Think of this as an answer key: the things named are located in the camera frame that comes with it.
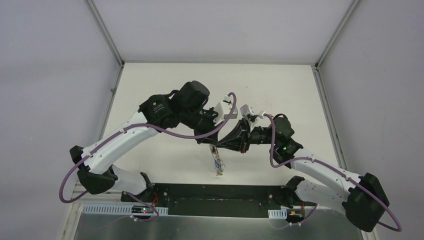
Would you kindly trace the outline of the key with blue tag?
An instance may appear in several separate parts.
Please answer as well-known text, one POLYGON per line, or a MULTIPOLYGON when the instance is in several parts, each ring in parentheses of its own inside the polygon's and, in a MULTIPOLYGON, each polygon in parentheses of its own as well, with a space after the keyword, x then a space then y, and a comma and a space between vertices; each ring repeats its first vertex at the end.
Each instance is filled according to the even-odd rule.
POLYGON ((214 165, 215 165, 215 167, 217 168, 217 169, 220 169, 221 168, 221 162, 220 161, 215 161, 214 162, 214 165))

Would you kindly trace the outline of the large silver carabiner keyring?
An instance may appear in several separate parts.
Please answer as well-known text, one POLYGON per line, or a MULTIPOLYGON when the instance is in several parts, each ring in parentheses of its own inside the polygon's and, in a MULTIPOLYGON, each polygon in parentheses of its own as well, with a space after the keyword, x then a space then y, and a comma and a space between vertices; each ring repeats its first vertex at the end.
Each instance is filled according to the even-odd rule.
POLYGON ((210 148, 210 152, 211 152, 211 155, 213 157, 213 160, 214 160, 214 167, 215 167, 215 161, 220 161, 220 163, 221 163, 221 168, 215 167, 216 175, 222 176, 224 174, 224 170, 225 170, 226 165, 224 164, 223 160, 220 158, 217 146, 209 144, 209 148, 210 148))

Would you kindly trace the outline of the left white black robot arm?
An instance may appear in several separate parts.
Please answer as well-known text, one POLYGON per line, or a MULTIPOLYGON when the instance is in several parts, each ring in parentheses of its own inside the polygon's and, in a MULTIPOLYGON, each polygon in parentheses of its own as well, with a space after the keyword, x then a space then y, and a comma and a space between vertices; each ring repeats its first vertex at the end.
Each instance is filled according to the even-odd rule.
POLYGON ((209 96, 210 91, 202 83, 188 81, 168 94, 151 95, 120 127, 98 142, 72 147, 69 152, 75 163, 73 170, 85 191, 98 195, 118 189, 133 194, 140 202, 149 201, 153 189, 147 174, 129 172, 115 162, 159 133, 198 142, 215 141, 219 131, 215 119, 219 114, 213 108, 204 108, 209 96))

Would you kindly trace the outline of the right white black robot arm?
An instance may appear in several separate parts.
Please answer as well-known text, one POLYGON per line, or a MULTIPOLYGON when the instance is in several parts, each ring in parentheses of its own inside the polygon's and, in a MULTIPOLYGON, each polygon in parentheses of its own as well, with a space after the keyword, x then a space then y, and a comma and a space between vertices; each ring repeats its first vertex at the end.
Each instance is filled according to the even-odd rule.
POLYGON ((318 183, 293 176, 273 200, 287 208, 309 202, 343 214, 364 232, 372 232, 389 207, 380 181, 371 173, 359 175, 332 165, 293 140, 295 131, 280 113, 268 127, 251 127, 252 117, 242 118, 234 129, 217 142, 218 148, 246 153, 251 145, 269 144, 273 168, 286 167, 304 173, 318 183))

